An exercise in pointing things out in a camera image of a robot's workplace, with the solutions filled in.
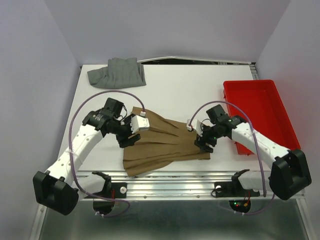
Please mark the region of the tan brown skirt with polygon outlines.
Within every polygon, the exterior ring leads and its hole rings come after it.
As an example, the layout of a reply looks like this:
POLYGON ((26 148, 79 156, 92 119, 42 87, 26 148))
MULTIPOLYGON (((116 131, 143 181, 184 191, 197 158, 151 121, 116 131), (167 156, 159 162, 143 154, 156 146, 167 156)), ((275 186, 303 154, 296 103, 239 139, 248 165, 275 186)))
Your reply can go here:
POLYGON ((149 130, 140 131, 140 140, 123 150, 122 165, 129 177, 168 166, 173 162, 209 160, 209 152, 194 144, 197 134, 186 123, 166 119, 146 110, 149 130))

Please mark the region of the grey pleated skirt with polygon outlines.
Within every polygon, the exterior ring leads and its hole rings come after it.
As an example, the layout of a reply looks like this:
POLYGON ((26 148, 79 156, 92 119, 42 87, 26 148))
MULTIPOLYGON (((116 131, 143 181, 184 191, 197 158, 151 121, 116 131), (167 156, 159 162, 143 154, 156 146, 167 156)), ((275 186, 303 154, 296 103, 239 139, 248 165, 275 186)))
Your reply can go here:
POLYGON ((98 89, 126 89, 146 86, 144 66, 137 58, 108 60, 107 66, 87 72, 89 84, 98 89))

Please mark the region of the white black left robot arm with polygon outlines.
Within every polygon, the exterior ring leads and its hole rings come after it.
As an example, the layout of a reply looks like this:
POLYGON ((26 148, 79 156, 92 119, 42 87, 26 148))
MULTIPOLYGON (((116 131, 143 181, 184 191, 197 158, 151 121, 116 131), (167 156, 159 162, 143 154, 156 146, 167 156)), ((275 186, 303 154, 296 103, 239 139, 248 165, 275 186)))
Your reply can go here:
POLYGON ((115 204, 116 190, 108 174, 96 170, 78 180, 77 171, 93 148, 108 134, 115 135, 122 149, 140 140, 139 131, 150 126, 145 111, 122 118, 124 109, 122 102, 108 98, 104 107, 86 115, 75 136, 68 134, 68 148, 45 172, 38 171, 32 179, 39 204, 64 216, 86 197, 107 200, 112 206, 115 204))

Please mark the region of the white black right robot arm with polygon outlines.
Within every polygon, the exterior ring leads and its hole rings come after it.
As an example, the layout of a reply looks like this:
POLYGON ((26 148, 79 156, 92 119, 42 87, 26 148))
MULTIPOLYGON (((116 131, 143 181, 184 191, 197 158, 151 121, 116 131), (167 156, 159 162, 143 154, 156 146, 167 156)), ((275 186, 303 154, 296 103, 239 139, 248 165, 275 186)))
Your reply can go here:
POLYGON ((207 110, 211 125, 191 117, 186 127, 196 132, 194 144, 201 151, 212 153, 217 140, 227 137, 245 146, 258 158, 259 170, 244 169, 236 172, 228 182, 216 183, 213 190, 217 198, 241 197, 254 190, 263 194, 272 192, 281 200, 288 200, 312 183, 305 153, 290 150, 256 131, 246 114, 229 116, 216 101, 207 110))

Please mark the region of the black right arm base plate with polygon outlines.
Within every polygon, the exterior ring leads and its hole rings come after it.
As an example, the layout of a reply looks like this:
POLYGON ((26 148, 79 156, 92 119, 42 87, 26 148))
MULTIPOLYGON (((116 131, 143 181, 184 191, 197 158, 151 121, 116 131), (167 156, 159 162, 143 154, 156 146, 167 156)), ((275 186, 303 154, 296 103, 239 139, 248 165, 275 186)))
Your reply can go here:
POLYGON ((214 189, 211 195, 215 198, 231 197, 259 197, 260 192, 253 189, 244 189, 240 183, 233 181, 218 181, 214 183, 214 189))

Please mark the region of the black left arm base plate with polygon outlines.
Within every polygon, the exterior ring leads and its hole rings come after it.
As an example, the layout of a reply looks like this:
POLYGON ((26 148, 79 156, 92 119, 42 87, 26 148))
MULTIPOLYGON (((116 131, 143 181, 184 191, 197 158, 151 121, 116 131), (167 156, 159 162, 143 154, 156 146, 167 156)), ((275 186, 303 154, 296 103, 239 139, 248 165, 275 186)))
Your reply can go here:
POLYGON ((109 199, 125 199, 127 197, 128 184, 126 182, 105 183, 102 190, 94 194, 109 199))

